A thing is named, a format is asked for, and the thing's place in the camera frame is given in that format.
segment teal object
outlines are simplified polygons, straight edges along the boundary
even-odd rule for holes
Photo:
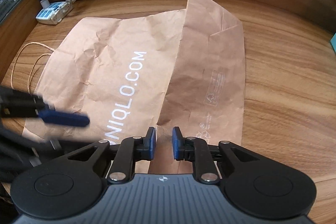
[[[330,40],[331,45],[333,46],[334,51],[336,52],[336,34],[334,37]]]

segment paper shopping bag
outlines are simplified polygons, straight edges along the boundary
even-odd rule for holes
[[[90,126],[28,119],[23,135],[118,144],[157,126],[150,171],[189,172],[173,162],[172,127],[239,144],[244,86],[242,25],[212,0],[141,18],[84,18],[52,53],[35,93],[56,109],[87,113]]]

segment round black disc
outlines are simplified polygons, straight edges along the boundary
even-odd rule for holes
[[[314,182],[304,173],[278,164],[245,163],[222,185],[230,202],[257,218],[280,220],[308,214],[316,197]]]
[[[59,161],[19,175],[11,197],[19,212],[34,218],[63,219],[91,207],[102,192],[100,177],[85,162]]]

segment power strip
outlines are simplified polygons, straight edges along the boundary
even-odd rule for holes
[[[56,25],[73,9],[68,9],[69,3],[66,1],[51,3],[47,8],[42,9],[36,16],[36,20],[43,24]]]

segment wooden desk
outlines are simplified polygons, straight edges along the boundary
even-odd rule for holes
[[[307,173],[318,189],[310,217],[336,223],[336,56],[332,34],[302,18],[244,0],[215,0],[244,26],[246,96],[242,145]],[[38,24],[25,43],[58,47],[83,17],[130,18],[185,8],[186,0],[82,0],[58,25]],[[19,58],[15,88],[26,90],[42,47]],[[36,86],[47,58],[40,60]],[[11,67],[3,84],[10,85]],[[5,124],[21,132],[24,121]]]

